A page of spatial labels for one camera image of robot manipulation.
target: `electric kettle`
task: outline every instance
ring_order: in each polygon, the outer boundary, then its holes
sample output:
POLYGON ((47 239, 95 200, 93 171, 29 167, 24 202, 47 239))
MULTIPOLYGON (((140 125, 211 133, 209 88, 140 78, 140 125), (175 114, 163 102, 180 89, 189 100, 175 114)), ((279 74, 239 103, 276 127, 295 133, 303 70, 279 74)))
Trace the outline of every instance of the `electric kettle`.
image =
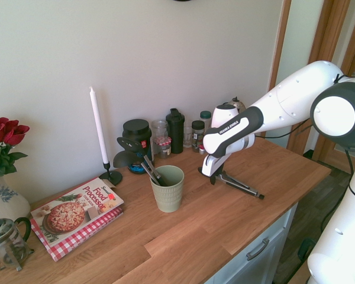
POLYGON ((246 110, 246 107, 244 106, 244 104, 238 99, 238 97, 233 98, 230 102, 228 102, 227 104, 229 105, 234 105, 237 109, 238 112, 241 113, 244 110, 246 110))
POLYGON ((0 270, 15 267, 20 271, 21 263, 34 252, 26 243, 31 231, 30 226, 30 220, 25 217, 18 218, 14 222, 11 219, 0 219, 0 270), (21 236, 16 226, 20 222, 26 225, 24 236, 21 236))

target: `butcher block counter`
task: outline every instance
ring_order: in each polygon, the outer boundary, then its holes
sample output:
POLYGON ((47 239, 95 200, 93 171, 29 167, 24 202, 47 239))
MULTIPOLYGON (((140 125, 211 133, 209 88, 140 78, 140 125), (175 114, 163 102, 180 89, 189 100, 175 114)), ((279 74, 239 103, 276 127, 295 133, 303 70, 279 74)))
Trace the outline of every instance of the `butcher block counter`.
POLYGON ((173 213, 159 211, 147 175, 120 169, 115 191, 124 200, 123 216, 58 262, 32 232, 28 244, 35 252, 22 271, 0 271, 0 283, 204 283, 330 173, 257 138, 232 154, 224 170, 264 194, 261 200, 221 182, 211 185, 198 172, 204 157, 184 149, 156 160, 156 167, 172 164, 185 174, 182 204, 173 213))

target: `blue floral pattern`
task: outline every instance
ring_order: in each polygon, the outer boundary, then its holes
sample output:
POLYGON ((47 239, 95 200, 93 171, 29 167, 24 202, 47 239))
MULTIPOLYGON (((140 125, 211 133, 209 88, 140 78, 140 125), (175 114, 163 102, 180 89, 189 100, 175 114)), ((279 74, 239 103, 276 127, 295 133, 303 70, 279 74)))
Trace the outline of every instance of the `blue floral pattern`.
POLYGON ((3 202, 9 202, 15 195, 18 195, 16 191, 13 191, 7 186, 0 185, 0 197, 3 202))

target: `flower vase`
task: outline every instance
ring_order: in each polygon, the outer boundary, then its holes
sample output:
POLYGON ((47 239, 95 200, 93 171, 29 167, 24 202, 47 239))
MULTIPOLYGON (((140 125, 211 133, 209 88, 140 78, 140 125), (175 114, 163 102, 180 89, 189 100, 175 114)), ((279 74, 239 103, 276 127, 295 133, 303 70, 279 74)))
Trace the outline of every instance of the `flower vase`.
POLYGON ((0 218, 14 221, 19 217, 28 217, 29 213, 29 202, 8 186, 5 176, 0 176, 0 218))

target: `black thermos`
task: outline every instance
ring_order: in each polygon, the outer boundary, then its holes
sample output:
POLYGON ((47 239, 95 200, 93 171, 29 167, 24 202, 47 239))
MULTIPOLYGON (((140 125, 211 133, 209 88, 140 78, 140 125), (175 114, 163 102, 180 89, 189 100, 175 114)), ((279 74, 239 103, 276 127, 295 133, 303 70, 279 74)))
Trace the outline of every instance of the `black thermos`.
POLYGON ((168 123, 168 136, 171 137, 171 152, 179 154, 183 152, 184 138, 184 115, 178 109, 172 108, 171 113, 166 116, 168 123))

